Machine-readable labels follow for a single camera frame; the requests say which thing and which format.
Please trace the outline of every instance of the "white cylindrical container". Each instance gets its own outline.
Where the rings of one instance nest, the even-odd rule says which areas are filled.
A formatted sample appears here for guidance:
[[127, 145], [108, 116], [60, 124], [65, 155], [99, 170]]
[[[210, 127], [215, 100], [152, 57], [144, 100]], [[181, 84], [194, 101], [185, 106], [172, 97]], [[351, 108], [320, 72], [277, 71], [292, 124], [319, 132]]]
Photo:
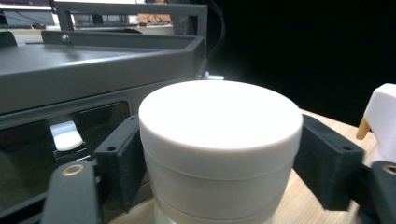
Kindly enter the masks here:
[[139, 108], [150, 184], [176, 223], [263, 223], [276, 210], [303, 118], [288, 98], [231, 81], [161, 88]]

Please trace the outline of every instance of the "white object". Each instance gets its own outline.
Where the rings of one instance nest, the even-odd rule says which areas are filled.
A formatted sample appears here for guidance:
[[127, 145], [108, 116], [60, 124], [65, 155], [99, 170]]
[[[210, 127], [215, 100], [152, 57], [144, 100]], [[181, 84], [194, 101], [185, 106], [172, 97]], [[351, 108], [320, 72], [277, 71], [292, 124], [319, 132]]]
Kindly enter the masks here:
[[139, 24], [139, 19], [137, 18], [136, 15], [128, 16], [129, 18], [129, 23], [131, 24]]
[[231, 81], [161, 88], [139, 108], [155, 199], [176, 223], [263, 223], [275, 212], [303, 118], [286, 97]]
[[210, 75], [209, 72], [205, 72], [204, 80], [218, 80], [218, 81], [222, 81], [222, 80], [224, 80], [224, 76]]
[[82, 144], [81, 135], [73, 120], [50, 126], [56, 149], [67, 151], [79, 147]]
[[384, 84], [375, 89], [364, 118], [377, 140], [373, 161], [396, 162], [396, 85]]

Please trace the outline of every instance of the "cable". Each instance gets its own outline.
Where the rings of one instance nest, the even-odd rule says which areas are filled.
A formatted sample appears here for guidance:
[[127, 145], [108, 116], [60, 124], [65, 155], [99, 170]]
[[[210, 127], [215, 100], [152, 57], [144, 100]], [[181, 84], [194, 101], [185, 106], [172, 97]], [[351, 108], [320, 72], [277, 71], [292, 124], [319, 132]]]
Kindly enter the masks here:
[[209, 59], [213, 55], [215, 55], [219, 51], [219, 48], [223, 45], [226, 36], [226, 26], [224, 21], [224, 15], [222, 13], [222, 8], [219, 7], [218, 4], [216, 4], [213, 0], [202, 0], [202, 1], [206, 3], [209, 6], [209, 8], [211, 8], [216, 13], [216, 15], [219, 17], [220, 26], [221, 26], [221, 33], [219, 40], [216, 42], [215, 46], [207, 54], [207, 58]]
[[11, 18], [11, 19], [14, 19], [14, 20], [17, 20], [17, 21], [31, 22], [31, 21], [23, 20], [23, 19], [18, 18], [18, 17], [8, 16], [8, 15], [6, 15], [6, 14], [4, 14], [4, 13], [0, 13], [0, 16], [8, 17], [8, 18]]
[[36, 21], [36, 22], [38, 22], [38, 23], [43, 23], [43, 24], [46, 24], [46, 25], [51, 25], [50, 23], [47, 23], [46, 21], [39, 21], [39, 20], [36, 20], [35, 18], [31, 18], [31, 17], [25, 16], [25, 15], [21, 14], [21, 13], [20, 13], [19, 11], [17, 11], [17, 10], [13, 10], [13, 11], [14, 11], [15, 13], [17, 13], [18, 15], [20, 15], [20, 16], [22, 16], [22, 17], [28, 19], [28, 20], [29, 20], [28, 22]]

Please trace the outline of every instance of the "gray machine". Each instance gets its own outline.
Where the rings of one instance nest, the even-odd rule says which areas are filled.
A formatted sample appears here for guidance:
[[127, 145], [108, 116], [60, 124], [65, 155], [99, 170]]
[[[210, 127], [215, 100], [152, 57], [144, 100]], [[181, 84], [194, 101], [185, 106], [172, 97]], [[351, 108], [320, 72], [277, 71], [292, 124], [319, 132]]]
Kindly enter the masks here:
[[[128, 9], [134, 13], [132, 6], [116, 8], [123, 8], [120, 13]], [[104, 11], [114, 7], [70, 3], [56, 7], [61, 32], [42, 32], [43, 44], [0, 48], [3, 217], [22, 204], [42, 201], [50, 174], [58, 166], [94, 160], [93, 151], [125, 119], [137, 113], [152, 91], [201, 79], [205, 72], [205, 27], [200, 27], [195, 36], [75, 32], [64, 24], [73, 7]], [[180, 13], [183, 8], [161, 6], [160, 10]], [[206, 17], [206, 6], [187, 8], [183, 13]], [[153, 6], [138, 9], [147, 13], [159, 10]], [[83, 144], [65, 152], [55, 146], [50, 127], [67, 121], [75, 123]], [[145, 177], [134, 204], [150, 197]]]

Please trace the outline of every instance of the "white lid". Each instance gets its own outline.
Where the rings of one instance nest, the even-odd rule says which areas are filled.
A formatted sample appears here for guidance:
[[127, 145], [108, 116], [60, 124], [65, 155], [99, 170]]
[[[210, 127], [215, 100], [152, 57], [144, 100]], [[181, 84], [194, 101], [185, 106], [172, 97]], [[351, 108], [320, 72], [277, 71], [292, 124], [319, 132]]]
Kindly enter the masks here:
[[55, 147], [59, 151], [67, 151], [79, 147], [83, 141], [73, 120], [50, 126]]
[[208, 178], [261, 176], [279, 168], [294, 158], [303, 123], [297, 105], [274, 91], [210, 80], [153, 92], [139, 117], [149, 155], [183, 174]]

